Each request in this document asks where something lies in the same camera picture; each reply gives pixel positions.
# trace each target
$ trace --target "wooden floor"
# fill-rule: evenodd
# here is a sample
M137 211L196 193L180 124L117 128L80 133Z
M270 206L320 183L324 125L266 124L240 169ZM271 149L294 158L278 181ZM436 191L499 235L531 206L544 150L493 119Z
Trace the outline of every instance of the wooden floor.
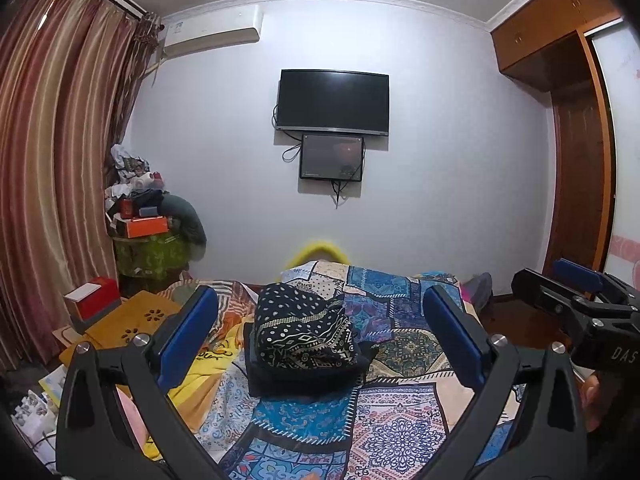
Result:
M544 349L553 341L570 344L555 317L520 300L498 298L482 310L479 318L488 334L503 334L515 345Z

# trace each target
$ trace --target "tv screen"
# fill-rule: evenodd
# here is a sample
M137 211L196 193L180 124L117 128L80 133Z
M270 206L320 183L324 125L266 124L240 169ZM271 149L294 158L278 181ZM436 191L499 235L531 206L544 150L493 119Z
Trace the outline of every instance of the tv screen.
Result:
M300 178L362 180L362 137L302 135Z
M283 70L276 129L388 135L389 76Z

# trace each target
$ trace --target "blue gripper pad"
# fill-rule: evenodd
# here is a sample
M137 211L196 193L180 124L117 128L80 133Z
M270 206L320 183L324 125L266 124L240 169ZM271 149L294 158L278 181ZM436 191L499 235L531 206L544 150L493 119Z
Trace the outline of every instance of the blue gripper pad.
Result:
M602 278L599 272L574 264L564 258L554 261L552 269L555 276L581 292L597 294L602 291Z
M218 295L212 288L206 289L162 349L158 387L165 393L182 383L218 317Z
M487 355L489 352L482 326L472 316L462 312L439 285L425 291L422 310L460 383L475 392L481 390L484 371L479 346Z

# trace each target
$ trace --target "green container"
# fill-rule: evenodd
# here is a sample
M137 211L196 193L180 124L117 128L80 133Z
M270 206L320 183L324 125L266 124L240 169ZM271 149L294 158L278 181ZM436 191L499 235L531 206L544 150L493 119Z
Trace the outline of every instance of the green container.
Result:
M164 280L172 269L183 269L189 263L189 248L177 234L114 238L118 272L132 278Z

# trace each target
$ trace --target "wooden door frame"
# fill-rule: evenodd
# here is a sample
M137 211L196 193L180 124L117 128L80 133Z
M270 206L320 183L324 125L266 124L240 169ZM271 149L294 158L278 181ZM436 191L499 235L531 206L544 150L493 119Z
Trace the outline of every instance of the wooden door frame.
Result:
M605 16L601 16L596 20L592 20L584 25L581 25L576 33L582 44L584 55L589 65L591 72L591 82L596 94L596 100L598 103L598 114L600 116L600 126L602 129L602 148L604 156L604 187L602 196L602 216L600 218L600 229L598 230L598 240L596 242L596 251L593 258L591 268L593 270L602 271L604 263L607 257L607 250L609 248L609 241L611 238L611 227L613 224L613 205L614 205L614 190L615 190L615 169L616 169L616 155L613 149L613 124L609 113L609 100L606 95L606 88L604 87L604 81L600 72L600 65L594 54L591 41L587 39L585 33L596 27L604 25L605 23L612 22L620 17L618 12L610 12ZM553 105L554 110L554 127L556 131L556 192L554 197L554 212L551 221L551 232L549 233L549 242L546 247L546 258L543 267L543 272L549 273L552 265L552 253L551 247L555 243L558 237L558 221L559 221L559 203L562 197L561 195L561 175L562 175L562 151L561 142L559 136L559 119L558 110L556 105Z

